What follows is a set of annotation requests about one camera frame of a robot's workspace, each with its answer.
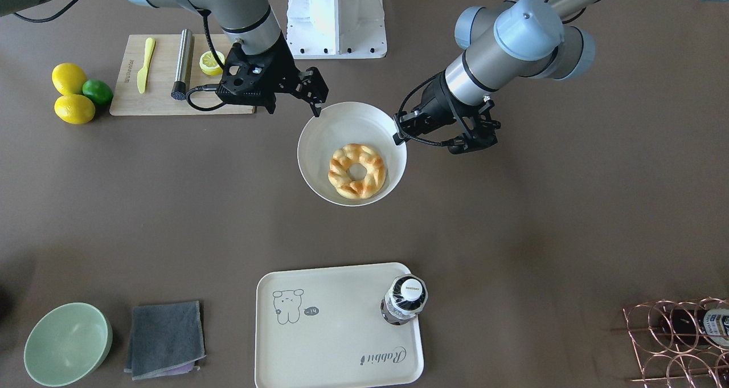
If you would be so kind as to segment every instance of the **tabletop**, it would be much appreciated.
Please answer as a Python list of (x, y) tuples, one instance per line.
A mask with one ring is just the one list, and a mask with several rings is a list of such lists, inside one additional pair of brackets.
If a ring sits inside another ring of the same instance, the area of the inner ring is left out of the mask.
[[(320, 69), (327, 105), (393, 113), (458, 56), (460, 12), (500, 1), (383, 0), (385, 58), (300, 68)], [(286, 0), (270, 2), (284, 24)], [(625, 386), (638, 367), (612, 331), (623, 307), (727, 297), (729, 8), (604, 0), (575, 24), (596, 39), (588, 73), (512, 81), (494, 94), (499, 144), (453, 156), (409, 143), (393, 192), (345, 208), (300, 175), (310, 111), (293, 97), (273, 116), (102, 112), (76, 126), (53, 113), (58, 63), (113, 85), (128, 35), (201, 33), (194, 14), (81, 0), (52, 23), (0, 18), (0, 386), (37, 386), (26, 338), (73, 301), (114, 331), (79, 388), (253, 386), (261, 277), (385, 262), (430, 291), (412, 386)], [(203, 304), (201, 370), (133, 383), (131, 308), (186, 300)]]

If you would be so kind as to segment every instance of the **lemon half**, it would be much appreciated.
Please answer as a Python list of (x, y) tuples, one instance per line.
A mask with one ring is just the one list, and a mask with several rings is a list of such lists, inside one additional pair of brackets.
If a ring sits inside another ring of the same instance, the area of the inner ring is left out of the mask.
[[(223, 56), (223, 54), (219, 51), (215, 52), (217, 53), (218, 58), (220, 58), (220, 61), (225, 64), (226, 57)], [(213, 52), (211, 51), (206, 51), (205, 53), (203, 53), (203, 55), (200, 56), (200, 69), (208, 76), (217, 76), (223, 73), (223, 68), (221, 68), (221, 66), (218, 66), (215, 58), (213, 58)]]

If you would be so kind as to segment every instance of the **cutting board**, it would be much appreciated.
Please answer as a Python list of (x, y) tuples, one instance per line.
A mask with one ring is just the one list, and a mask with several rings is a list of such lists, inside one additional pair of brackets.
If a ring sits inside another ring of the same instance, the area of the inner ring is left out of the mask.
[[(174, 100), (172, 83), (177, 69), (180, 35), (129, 35), (127, 48), (117, 76), (114, 88), (114, 100), (109, 113), (114, 116), (168, 116), (168, 115), (250, 115), (255, 113), (252, 106), (225, 105), (214, 111), (197, 111), (184, 100)], [(149, 74), (146, 80), (146, 91), (139, 93), (136, 85), (137, 72), (144, 65), (144, 41), (154, 38), (157, 44), (149, 62)], [(212, 35), (215, 50), (227, 55), (230, 41), (225, 35)], [(207, 76), (200, 70), (200, 56), (208, 50), (205, 35), (193, 35), (193, 54), (190, 68), (190, 81), (187, 89), (201, 84), (218, 83), (220, 76)], [(196, 92), (193, 103), (202, 107), (210, 107), (220, 103), (213, 92)]]

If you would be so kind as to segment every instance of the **yellow knife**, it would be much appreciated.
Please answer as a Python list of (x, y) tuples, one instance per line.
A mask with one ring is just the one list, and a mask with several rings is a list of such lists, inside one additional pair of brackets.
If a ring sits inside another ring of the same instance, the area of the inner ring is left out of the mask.
[(144, 93), (144, 90), (146, 90), (146, 74), (149, 72), (149, 61), (151, 61), (151, 53), (154, 51), (154, 45), (156, 45), (154, 38), (146, 38), (146, 41), (144, 41), (144, 66), (137, 73), (137, 89), (139, 89), (139, 93)]

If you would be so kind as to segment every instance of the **gray cloth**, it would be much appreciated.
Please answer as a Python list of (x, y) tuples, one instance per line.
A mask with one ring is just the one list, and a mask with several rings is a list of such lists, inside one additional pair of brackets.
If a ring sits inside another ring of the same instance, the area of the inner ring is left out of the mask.
[(132, 380), (189, 372), (203, 357), (200, 302), (133, 308), (124, 370)]

